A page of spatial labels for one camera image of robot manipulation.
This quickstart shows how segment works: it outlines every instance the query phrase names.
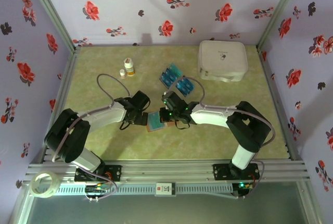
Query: small bottle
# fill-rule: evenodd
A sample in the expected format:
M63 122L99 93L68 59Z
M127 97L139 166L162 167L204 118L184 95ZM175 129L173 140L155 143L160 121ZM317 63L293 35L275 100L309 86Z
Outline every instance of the small bottle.
M119 70L119 73L120 73L120 77L122 79L124 79L126 77L126 71L125 70L121 69L121 70Z
M133 61L130 58L126 58L124 60L125 69L127 71L128 76L133 76L135 74L134 67L133 67Z

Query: blue package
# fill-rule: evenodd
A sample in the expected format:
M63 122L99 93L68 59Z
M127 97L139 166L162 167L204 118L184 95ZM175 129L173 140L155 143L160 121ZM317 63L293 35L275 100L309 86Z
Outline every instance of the blue package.
M172 73L175 74L177 78L181 77L183 74L174 64L171 64L169 69L172 71Z
M172 82L175 82L177 80L177 76L169 68L165 70L165 74Z
M162 73L160 80L167 88L170 88L173 83L164 72Z
M193 83L191 83L187 78L183 78L181 81L190 91L194 89Z
M190 93L190 90L184 84L179 81L176 85L176 88L181 92L183 96L187 96Z

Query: metal bracket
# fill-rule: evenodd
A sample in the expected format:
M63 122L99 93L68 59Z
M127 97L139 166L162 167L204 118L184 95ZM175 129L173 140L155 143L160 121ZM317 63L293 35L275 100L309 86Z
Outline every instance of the metal bracket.
M242 171L239 178L231 174L229 164L213 164L212 167L215 181L251 180L253 178L257 180L260 177L258 165L255 163L249 164L247 168Z
M120 165L105 165L102 172L99 172L100 175L110 178L115 182L120 181L121 177L121 166ZM80 168L77 168L74 176L75 182L96 182L99 181L94 176L87 175Z

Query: white box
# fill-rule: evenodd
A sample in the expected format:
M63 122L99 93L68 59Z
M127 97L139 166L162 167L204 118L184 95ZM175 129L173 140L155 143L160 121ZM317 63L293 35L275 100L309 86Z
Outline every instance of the white box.
M200 43L198 73L202 79L238 82L247 70L248 60L242 43L208 40Z

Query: green surface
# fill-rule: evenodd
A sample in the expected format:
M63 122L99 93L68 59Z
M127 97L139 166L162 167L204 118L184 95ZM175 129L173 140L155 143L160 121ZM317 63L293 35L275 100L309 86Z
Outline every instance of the green surface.
M185 75L199 79L197 74L198 46L123 46L83 47L74 71L65 108L86 111L105 106L109 98L98 88L96 76L108 73L120 78L123 60L134 62L135 75L121 81L132 94L141 90L151 99L148 112L163 107L161 96L165 86L159 80L161 73L174 63ZM264 72L254 46L246 46L249 69L240 82L201 80L206 90L204 103L231 106L248 101L276 129L276 140L263 147L258 158L288 158L273 101ZM101 77L101 85L114 98L126 96L117 82ZM186 101L201 98L199 86ZM187 130L168 127L151 133L143 126L130 126L120 131L114 123L89 134L86 148L104 160L114 159L229 159L237 148L237 141L229 129L197 125Z

